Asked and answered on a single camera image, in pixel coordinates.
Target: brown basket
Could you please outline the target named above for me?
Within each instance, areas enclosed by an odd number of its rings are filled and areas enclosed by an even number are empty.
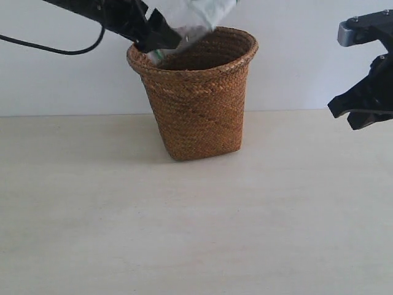
[[[174,160],[240,150],[248,67],[258,48],[249,33],[218,27],[160,66],[154,66],[134,46],[127,51]]]

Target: white wall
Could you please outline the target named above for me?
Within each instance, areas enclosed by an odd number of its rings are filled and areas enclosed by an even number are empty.
[[[99,24],[43,1],[1,2],[1,34],[68,50],[86,47],[98,36]],[[242,0],[223,25],[247,30],[260,43],[249,76],[247,109],[324,108],[384,53],[379,43],[340,47],[339,22],[391,4]],[[66,57],[0,42],[0,116],[150,112],[141,81],[125,59],[129,46],[107,33],[92,53]]]

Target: black cable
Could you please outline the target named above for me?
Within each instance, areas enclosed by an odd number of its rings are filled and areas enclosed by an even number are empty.
[[[103,12],[103,22],[101,23],[101,32],[100,32],[100,34],[98,36],[97,41],[92,46],[89,46],[86,49],[76,50],[76,51],[60,50],[60,49],[55,49],[55,48],[52,48],[52,47],[47,47],[47,46],[43,46],[43,45],[39,45],[39,44],[35,44],[35,43],[30,43],[30,42],[14,39],[14,38],[7,37],[7,36],[1,35],[1,34],[0,34],[0,40],[6,41],[6,42],[10,42],[10,43],[14,43],[14,44],[18,44],[18,45],[22,45],[22,46],[32,47],[32,48],[35,48],[35,49],[40,49],[40,50],[44,50],[44,51],[58,53],[58,54],[62,54],[62,55],[81,55],[81,54],[85,54],[87,52],[90,52],[90,51],[96,49],[97,46],[99,46],[99,44],[101,43],[101,41],[104,38],[104,34],[105,34],[105,30],[106,30],[106,13],[105,13],[105,9],[104,9],[104,0],[101,0],[101,7],[100,7],[100,9]]]

